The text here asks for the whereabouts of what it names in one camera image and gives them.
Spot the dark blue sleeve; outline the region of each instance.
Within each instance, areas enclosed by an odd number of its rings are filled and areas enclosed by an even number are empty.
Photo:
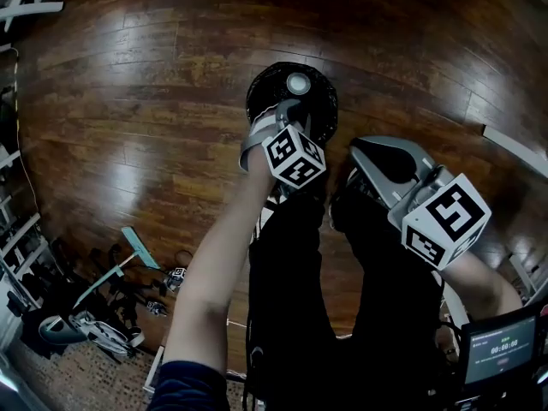
[[[148,411],[229,411],[226,379],[210,367],[175,360],[160,367]]]

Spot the hardwood floorboard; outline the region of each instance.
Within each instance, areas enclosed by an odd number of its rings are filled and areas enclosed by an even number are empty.
[[[490,203],[474,247],[488,265],[506,272],[509,252],[530,264],[546,249],[546,181],[481,137],[492,126],[545,157],[548,13],[535,0],[63,1],[16,42],[21,144],[45,233],[82,257],[128,247],[124,225],[165,270],[178,249],[195,251],[241,175],[247,89],[278,61],[311,65],[337,89],[330,191],[354,137],[411,139]],[[0,57],[6,84],[13,63]],[[326,309],[337,334],[351,333],[364,272],[327,216],[320,237]],[[246,270],[229,310],[242,324]],[[155,350],[168,322],[139,321]],[[245,331],[231,325],[229,368],[245,367]]]

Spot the display screen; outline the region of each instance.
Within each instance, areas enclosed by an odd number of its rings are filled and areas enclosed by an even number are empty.
[[[533,357],[535,317],[478,335],[470,340],[466,384],[492,378]]]

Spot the black round disc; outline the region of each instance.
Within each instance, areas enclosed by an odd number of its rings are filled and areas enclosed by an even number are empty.
[[[303,73],[310,79],[310,90],[293,94],[287,86],[288,76]],[[286,99],[299,99],[310,114],[310,139],[324,145],[337,130],[337,91],[318,70],[305,64],[275,63],[261,72],[247,91],[247,119],[251,123],[267,108]]]

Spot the white cube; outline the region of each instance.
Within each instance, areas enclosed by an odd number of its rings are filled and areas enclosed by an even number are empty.
[[[325,156],[321,147],[288,125],[275,137],[263,141],[272,174],[281,182],[302,188],[325,172]]]
[[[460,174],[403,219],[402,245],[441,271],[478,240],[490,217],[485,201]]]

